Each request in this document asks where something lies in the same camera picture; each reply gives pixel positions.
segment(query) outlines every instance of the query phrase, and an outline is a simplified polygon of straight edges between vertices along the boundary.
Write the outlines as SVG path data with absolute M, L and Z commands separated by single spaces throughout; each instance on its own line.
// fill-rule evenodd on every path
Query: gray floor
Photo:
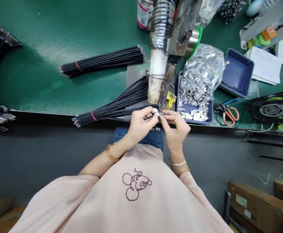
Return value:
M 0 194 L 26 204 L 50 181 L 76 175 L 106 148 L 113 129 L 15 125 L 15 133 L 0 135 Z M 194 127 L 183 149 L 197 184 L 222 214 L 227 181 L 249 184 L 273 193 L 273 180 L 283 174 L 283 149 L 246 142 L 241 130 Z M 169 151 L 164 147 L 164 161 Z

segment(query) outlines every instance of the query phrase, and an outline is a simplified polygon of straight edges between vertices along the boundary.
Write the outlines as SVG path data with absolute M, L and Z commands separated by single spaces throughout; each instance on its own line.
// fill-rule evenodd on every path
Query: yellow tool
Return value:
M 176 96 L 172 92 L 168 91 L 166 100 L 168 100 L 166 110 L 169 110 L 172 107 L 173 103 L 176 102 Z

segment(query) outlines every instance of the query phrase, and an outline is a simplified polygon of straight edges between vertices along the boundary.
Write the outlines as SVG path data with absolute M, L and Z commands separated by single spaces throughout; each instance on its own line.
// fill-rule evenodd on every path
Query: blue jeans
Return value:
M 117 126 L 115 134 L 110 139 L 108 144 L 115 143 L 117 141 L 120 141 L 121 138 L 124 137 L 129 131 L 128 126 Z M 144 137 L 139 143 L 140 144 L 147 144 L 154 146 L 156 148 L 159 148 L 163 151 L 163 135 L 164 130 L 161 128 L 161 130 L 150 130 L 149 133 Z

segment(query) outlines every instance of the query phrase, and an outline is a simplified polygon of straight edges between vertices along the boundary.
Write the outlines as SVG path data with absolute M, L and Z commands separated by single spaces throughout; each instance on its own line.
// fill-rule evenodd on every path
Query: cable harness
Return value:
M 72 121 L 77 127 L 84 126 L 94 121 L 107 119 L 128 122 L 124 120 L 124 116 L 132 115 L 133 111 L 141 110 L 146 107 L 126 108 L 143 100 L 147 100 L 148 83 L 149 73 L 146 72 L 141 79 L 129 86 L 110 103 L 91 112 L 76 116 Z M 159 105 L 150 106 L 159 109 Z
M 144 59 L 145 54 L 142 52 L 142 47 L 137 45 L 62 65 L 60 71 L 68 78 L 73 78 L 93 71 L 144 63 Z

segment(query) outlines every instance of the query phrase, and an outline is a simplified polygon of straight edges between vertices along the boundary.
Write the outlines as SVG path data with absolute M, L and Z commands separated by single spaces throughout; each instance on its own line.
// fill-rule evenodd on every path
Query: blue bin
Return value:
M 254 62 L 233 48 L 227 50 L 225 61 L 230 64 L 227 64 L 223 71 L 220 87 L 235 96 L 247 97 Z
M 176 99 L 176 112 L 178 111 L 178 107 L 179 107 L 179 86 L 180 86 L 180 77 L 182 76 L 183 72 L 180 71 L 179 75 L 178 75 L 178 86 L 177 86 L 177 99 Z M 188 105 L 188 104 L 184 104 L 181 106 L 181 108 L 184 108 L 186 111 L 186 113 L 191 113 L 191 110 L 194 109 L 199 109 L 199 106 L 192 106 L 192 105 Z M 192 123 L 192 124 L 200 124 L 200 125 L 210 125 L 213 123 L 213 100 L 209 101 L 209 112 L 207 114 L 208 116 L 208 120 L 206 121 L 195 121 L 195 120 L 189 120 L 184 118 L 185 122 L 187 123 Z

